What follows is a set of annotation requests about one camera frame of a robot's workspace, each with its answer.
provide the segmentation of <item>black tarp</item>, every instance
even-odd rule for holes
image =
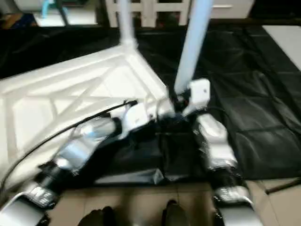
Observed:
[[[141,30],[139,50],[172,87],[184,29]],[[34,28],[0,32],[0,76],[96,52],[118,43],[117,31],[101,28]],[[227,127],[247,179],[301,175],[301,72],[260,26],[210,26],[195,78],[211,82],[210,106]],[[97,184],[160,184],[204,180],[189,125],[162,131],[149,125],[98,151],[82,174]]]

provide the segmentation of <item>white cabinet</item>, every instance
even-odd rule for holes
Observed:
[[[254,0],[214,0],[211,18],[247,18]]]

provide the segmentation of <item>tile floor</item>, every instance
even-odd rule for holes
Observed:
[[[267,196],[270,188],[289,180],[248,182],[255,207],[265,226],[296,226],[301,222],[301,186]],[[66,192],[50,212],[51,226],[77,226],[91,210],[110,205],[118,225],[160,226],[162,210],[174,199],[185,209],[191,226],[210,226],[213,205],[208,184],[150,188],[92,188]]]

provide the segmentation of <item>white pole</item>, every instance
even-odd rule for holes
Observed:
[[[192,80],[210,20],[213,0],[194,0],[174,90],[182,93]]]
[[[134,46],[136,44],[134,38],[133,19],[130,11],[130,3],[128,0],[118,1],[119,10],[119,29],[120,42],[126,46]]]

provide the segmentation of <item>robotic actuator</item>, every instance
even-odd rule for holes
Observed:
[[[152,121],[195,115],[191,129],[202,152],[207,178],[213,189],[216,216],[225,226],[262,226],[253,209],[246,183],[228,143],[226,128],[206,111],[210,83],[192,81],[183,95],[152,104],[133,103],[116,117],[97,117],[80,124],[53,158],[33,180],[10,199],[0,211],[1,226],[48,225],[46,212],[55,208],[68,181],[79,174],[94,151]]]

